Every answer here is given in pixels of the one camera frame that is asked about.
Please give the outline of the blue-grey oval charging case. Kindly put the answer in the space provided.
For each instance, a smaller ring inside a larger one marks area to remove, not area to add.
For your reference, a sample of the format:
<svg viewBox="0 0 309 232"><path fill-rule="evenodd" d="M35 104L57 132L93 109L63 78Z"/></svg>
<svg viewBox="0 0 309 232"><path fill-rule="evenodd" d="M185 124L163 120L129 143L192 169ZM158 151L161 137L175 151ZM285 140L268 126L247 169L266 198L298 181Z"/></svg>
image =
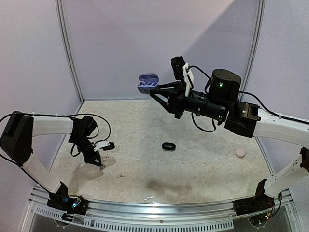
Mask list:
<svg viewBox="0 0 309 232"><path fill-rule="evenodd" d="M138 91L141 94L149 94L151 90L158 89L159 77L155 73L145 73L139 76L137 85Z"/></svg>

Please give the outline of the black earbud charging case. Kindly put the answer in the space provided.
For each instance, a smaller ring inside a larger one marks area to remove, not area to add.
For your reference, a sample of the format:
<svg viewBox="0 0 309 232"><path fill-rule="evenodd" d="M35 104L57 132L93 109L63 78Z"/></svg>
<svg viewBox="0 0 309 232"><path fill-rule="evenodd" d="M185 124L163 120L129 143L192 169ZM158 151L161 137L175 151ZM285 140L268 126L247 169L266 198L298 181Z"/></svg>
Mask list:
<svg viewBox="0 0 309 232"><path fill-rule="evenodd" d="M162 144L162 149L166 151L174 151L176 149L176 145L170 142L164 142Z"/></svg>

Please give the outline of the pink round charging case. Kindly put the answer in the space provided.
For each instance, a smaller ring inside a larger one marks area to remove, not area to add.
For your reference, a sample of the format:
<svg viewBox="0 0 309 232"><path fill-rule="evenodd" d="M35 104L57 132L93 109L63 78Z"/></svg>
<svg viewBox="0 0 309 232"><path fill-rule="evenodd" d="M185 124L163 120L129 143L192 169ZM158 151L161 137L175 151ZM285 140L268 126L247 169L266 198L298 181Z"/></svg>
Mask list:
<svg viewBox="0 0 309 232"><path fill-rule="evenodd" d="M237 149L236 152L235 152L236 156L240 159L244 158L245 157L245 150L244 149Z"/></svg>

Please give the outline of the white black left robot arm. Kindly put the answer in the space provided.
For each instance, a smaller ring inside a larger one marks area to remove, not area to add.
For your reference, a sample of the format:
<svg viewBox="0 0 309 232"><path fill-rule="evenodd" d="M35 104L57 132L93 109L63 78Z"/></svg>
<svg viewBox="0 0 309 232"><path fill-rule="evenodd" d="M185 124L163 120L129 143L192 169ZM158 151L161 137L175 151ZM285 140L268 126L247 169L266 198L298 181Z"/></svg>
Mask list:
<svg viewBox="0 0 309 232"><path fill-rule="evenodd" d="M53 202L62 210L72 205L68 188L54 177L41 163L33 151L33 141L38 136L68 135L73 148L83 155L86 164L98 166L101 170L99 149L110 145L107 140L91 142L91 134L98 128L94 115L40 115L15 111L6 115L8 119L0 138L0 147L6 153L5 160L18 166L38 185L53 195Z"/></svg>

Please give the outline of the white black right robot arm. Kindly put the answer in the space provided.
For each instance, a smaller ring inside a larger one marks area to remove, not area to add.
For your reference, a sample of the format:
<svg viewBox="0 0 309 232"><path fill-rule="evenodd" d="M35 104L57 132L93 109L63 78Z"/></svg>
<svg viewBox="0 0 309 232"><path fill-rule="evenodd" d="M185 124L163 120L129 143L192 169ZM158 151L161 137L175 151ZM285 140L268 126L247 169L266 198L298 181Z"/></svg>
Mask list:
<svg viewBox="0 0 309 232"><path fill-rule="evenodd" d="M166 111L181 118L184 111L216 120L230 132L252 138L266 137L301 146L300 155L276 175L258 184L256 195L250 199L254 211L268 203L292 183L309 174L309 123L268 110L262 103L238 102L241 77L225 69L215 69L209 78L206 93L193 90L191 69L183 77L174 73L176 81L160 85L150 96Z"/></svg>

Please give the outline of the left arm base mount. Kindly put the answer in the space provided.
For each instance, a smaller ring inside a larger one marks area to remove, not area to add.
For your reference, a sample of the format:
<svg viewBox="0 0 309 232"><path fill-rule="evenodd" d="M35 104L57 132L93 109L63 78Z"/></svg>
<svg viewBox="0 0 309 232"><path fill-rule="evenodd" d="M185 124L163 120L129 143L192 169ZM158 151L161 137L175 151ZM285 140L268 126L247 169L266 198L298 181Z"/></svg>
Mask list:
<svg viewBox="0 0 309 232"><path fill-rule="evenodd" d="M47 201L47 206L65 211L67 214L85 215L88 210L89 200L82 196L70 197L50 195Z"/></svg>

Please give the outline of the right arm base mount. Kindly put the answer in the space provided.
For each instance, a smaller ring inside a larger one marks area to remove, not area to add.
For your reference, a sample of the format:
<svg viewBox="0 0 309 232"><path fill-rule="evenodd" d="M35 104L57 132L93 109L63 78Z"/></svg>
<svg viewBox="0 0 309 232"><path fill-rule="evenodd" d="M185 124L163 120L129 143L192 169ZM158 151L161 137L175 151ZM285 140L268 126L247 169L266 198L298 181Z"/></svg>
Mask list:
<svg viewBox="0 0 309 232"><path fill-rule="evenodd" d="M274 197L269 197L265 193L256 193L253 197L235 200L233 209L237 216L255 213L275 206Z"/></svg>

